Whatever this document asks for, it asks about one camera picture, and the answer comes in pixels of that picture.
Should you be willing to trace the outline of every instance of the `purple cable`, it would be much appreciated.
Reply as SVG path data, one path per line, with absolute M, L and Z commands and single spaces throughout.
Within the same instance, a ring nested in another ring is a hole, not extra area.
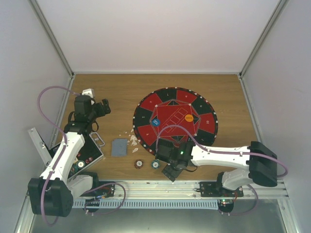
M 242 216 L 242 215 L 247 215 L 247 214 L 250 214 L 251 212 L 253 212 L 254 210 L 256 210 L 257 209 L 257 207 L 258 207 L 258 204 L 259 204 L 259 197 L 258 197 L 258 194 L 257 194 L 257 192 L 256 192 L 256 190 L 250 185 L 250 184 L 248 184 L 247 185 L 251 190 L 252 190 L 252 192 L 255 194 L 255 205 L 254 205 L 254 207 L 253 208 L 251 208 L 250 210 L 248 210 L 248 211 L 245 211 L 245 212 L 242 212 L 242 213 L 228 213 L 228 216 L 230 216 L 230 215 L 232 215 L 232 216 Z M 220 209 L 218 209 L 218 212 L 219 213 L 221 213 L 221 214 L 224 214 Z
M 45 118 L 50 124 L 52 124 L 55 128 L 57 128 L 59 130 L 59 132 L 63 135 L 63 138 L 64 138 L 64 141 L 65 141 L 65 145 L 63 146 L 57 160 L 55 161 L 54 165 L 52 166 L 52 169 L 54 170 L 59 162 L 59 160 L 61 159 L 65 149 L 66 149 L 66 144 L 67 144 L 67 137 L 66 137 L 66 134 L 64 133 L 64 131 L 59 128 L 56 124 L 54 124 L 54 122 L 52 122 L 47 116 L 44 115 L 44 113 L 42 112 L 42 109 L 41 109 L 41 106 L 40 106 L 40 100 L 41 100 L 41 97 L 43 95 L 43 93 L 45 93 L 47 90 L 50 90 L 50 89 L 54 89 L 54 88 L 59 88 L 59 89 L 63 89 L 63 90 L 66 90 L 76 96 L 80 95 L 79 93 L 76 93 L 74 91 L 71 91 L 63 86 L 49 86 L 45 89 L 43 89 L 39 96 L 38 96 L 38 99 L 37 99 L 37 107 L 38 107 L 38 110 L 39 110 L 39 113 L 43 116 L 43 118 Z M 41 192 L 41 200 L 40 200 L 40 210 L 41 210 L 41 214 L 42 214 L 42 218 L 44 220 L 44 222 L 48 225 L 48 226 L 53 226 L 57 220 L 58 220 L 58 217 L 56 217 L 55 221 L 53 223 L 49 223 L 48 220 L 47 220 L 47 217 L 45 215 L 45 211 L 44 211 L 44 196 L 45 196 L 45 191 L 46 191 L 46 188 L 48 186 L 48 183 L 49 183 L 49 180 L 52 176 L 53 172 L 50 171 L 49 172 L 49 175 L 47 177 L 47 179 L 45 180 L 44 184 L 43 184 L 43 188 L 42 188 L 42 192 Z
M 123 189 L 123 191 L 124 191 L 124 197 L 123 197 L 123 200 L 122 200 L 121 204 L 117 208 L 113 209 L 112 211 L 109 211 L 109 212 L 106 212 L 106 213 L 99 213 L 99 214 L 91 213 L 92 215 L 108 215 L 108 214 L 111 214 L 111 213 L 117 211 L 118 209 L 120 209 L 123 206 L 123 204 L 125 202 L 126 191 L 125 191 L 124 186 L 122 184 L 119 184 L 119 183 L 113 183 L 113 182 L 105 183 L 105 184 L 103 184 L 101 186 L 98 186 L 96 188 L 93 188 L 93 189 L 90 189 L 90 190 L 86 191 L 84 194 L 91 193 L 91 192 L 93 192 L 93 191 L 95 191 L 97 189 L 100 189 L 102 187 L 105 187 L 105 186 L 108 186 L 108 185 L 112 185 L 112 184 L 120 186 Z M 86 206 L 87 206 L 87 204 L 84 206 L 84 211 L 86 212 L 86 214 L 88 214 L 88 212 L 86 211 Z
M 155 151 L 157 151 L 157 147 L 158 147 L 158 142 L 159 142 L 159 138 L 160 138 L 160 135 L 161 133 L 166 130 L 167 128 L 171 128 L 171 127 L 177 127 L 177 128 L 180 128 L 182 129 L 183 131 L 185 131 L 189 137 L 192 139 L 192 141 L 199 147 L 201 148 L 202 150 L 204 151 L 207 151 L 207 152 L 211 152 L 211 153 L 215 153 L 215 154 L 234 154 L 234 155 L 239 155 L 240 153 L 239 152 L 228 152 L 228 151 L 217 151 L 217 150 L 208 150 L 206 148 L 204 148 L 202 145 L 200 145 L 195 139 L 194 137 L 191 135 L 191 133 L 184 127 L 180 126 L 180 125 L 168 125 L 166 127 L 164 127 L 158 134 L 158 136 L 156 137 L 156 143 L 155 143 Z M 262 158 L 266 158 L 266 159 L 269 159 L 269 160 L 272 160 L 273 162 L 276 162 L 278 164 L 280 164 L 284 169 L 285 169 L 285 172 L 281 175 L 278 175 L 277 177 L 284 177 L 288 174 L 288 168 L 287 166 L 282 163 L 281 161 L 273 158 L 273 157 L 270 157 L 268 155 L 265 155 L 265 154 L 259 154 L 259 153 L 254 153 L 254 152 L 243 152 L 243 154 L 247 154 L 247 155 L 253 155 L 253 156 L 258 156 L 258 157 L 262 157 Z

